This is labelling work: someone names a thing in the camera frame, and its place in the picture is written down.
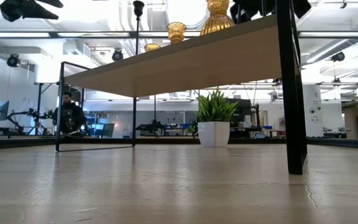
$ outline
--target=ceiling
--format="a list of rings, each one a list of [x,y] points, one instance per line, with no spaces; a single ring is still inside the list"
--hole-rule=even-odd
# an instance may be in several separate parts
[[[43,4],[48,10],[58,14],[60,20],[19,19],[15,22],[5,21],[0,12],[0,31],[114,31],[135,30],[132,1],[128,0],[61,0],[65,7],[54,9]],[[205,0],[144,0],[146,3],[140,29],[163,31],[169,22],[183,21],[189,30],[200,30],[203,22],[208,18]],[[310,0],[312,9],[301,19],[297,20],[298,30],[331,31],[358,30],[358,0],[347,1],[347,7],[341,9],[342,1]],[[55,58],[63,56],[62,44],[65,40],[0,40],[0,46],[37,46]],[[305,69],[318,70],[317,79],[330,82],[334,76],[343,77],[346,82],[358,82],[358,42],[338,45],[345,53],[345,60],[336,62],[325,60],[325,53],[313,63],[309,63],[311,56],[329,50],[344,40],[337,39],[300,39],[302,64]],[[156,43],[168,45],[167,40],[143,39],[140,50],[144,52],[144,45]],[[77,45],[86,44],[92,51],[94,60],[99,64],[110,63],[114,49],[121,48],[124,57],[134,55],[134,40],[118,39],[81,39]]]

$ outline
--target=potted plant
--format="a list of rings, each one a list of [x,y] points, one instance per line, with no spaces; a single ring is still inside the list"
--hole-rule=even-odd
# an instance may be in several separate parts
[[[219,88],[207,97],[199,96],[198,136],[204,147],[224,147],[229,141],[230,120],[237,103],[230,103]]]

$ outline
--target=white pillar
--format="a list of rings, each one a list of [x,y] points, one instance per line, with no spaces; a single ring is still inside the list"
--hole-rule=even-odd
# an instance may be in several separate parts
[[[308,137],[323,137],[320,86],[303,85],[303,104],[305,106],[306,135]]]

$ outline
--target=gold glass vase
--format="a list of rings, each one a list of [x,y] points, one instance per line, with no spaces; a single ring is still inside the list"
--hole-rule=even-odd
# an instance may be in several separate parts
[[[168,39],[171,44],[182,42],[185,39],[186,25],[181,22],[171,22],[168,24]]]
[[[234,26],[227,15],[229,0],[207,0],[210,17],[205,22],[200,35],[210,34]]]
[[[158,44],[146,44],[146,46],[144,46],[144,49],[146,50],[146,52],[156,50],[159,48],[161,48],[161,46],[159,46]]]

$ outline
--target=man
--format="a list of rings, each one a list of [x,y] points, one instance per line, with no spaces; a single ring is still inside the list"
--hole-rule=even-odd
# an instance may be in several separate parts
[[[53,125],[57,123],[57,110],[53,113]],[[71,93],[65,92],[63,94],[63,107],[62,116],[60,118],[60,131],[64,134],[68,134],[73,131],[77,131],[81,128],[84,123],[84,112],[83,110],[71,102]]]

